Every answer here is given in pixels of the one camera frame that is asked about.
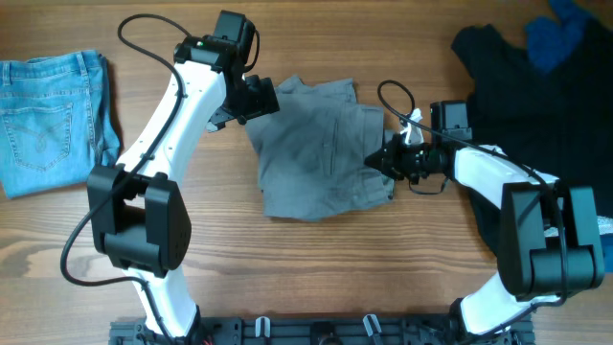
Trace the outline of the grey shorts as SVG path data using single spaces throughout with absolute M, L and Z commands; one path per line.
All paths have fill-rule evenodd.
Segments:
M 318 221 L 392 200 L 394 180 L 364 163 L 384 142 L 384 112 L 359 103 L 351 79 L 293 76 L 275 92 L 279 111 L 245 127 L 265 216 Z

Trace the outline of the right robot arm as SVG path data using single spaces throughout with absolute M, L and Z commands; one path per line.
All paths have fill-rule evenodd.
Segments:
M 433 103 L 430 116 L 431 143 L 411 143 L 422 126 L 401 115 L 404 130 L 365 163 L 410 183 L 441 173 L 499 212 L 497 271 L 452 305 L 448 343 L 494 338 L 538 308 L 598 288 L 604 258 L 592 189 L 514 162 L 496 146 L 474 144 L 461 101 Z

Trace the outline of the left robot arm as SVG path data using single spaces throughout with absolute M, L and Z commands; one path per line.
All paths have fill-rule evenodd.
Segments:
M 180 185 L 204 131 L 278 111 L 271 79 L 251 72 L 259 51 L 258 30 L 236 12 L 222 11 L 212 34 L 188 34 L 174 50 L 169 86 L 137 142 L 115 166 L 89 174 L 95 248 L 134 284 L 146 310 L 134 335 L 116 326 L 110 343 L 210 343 L 181 266 L 192 225 Z

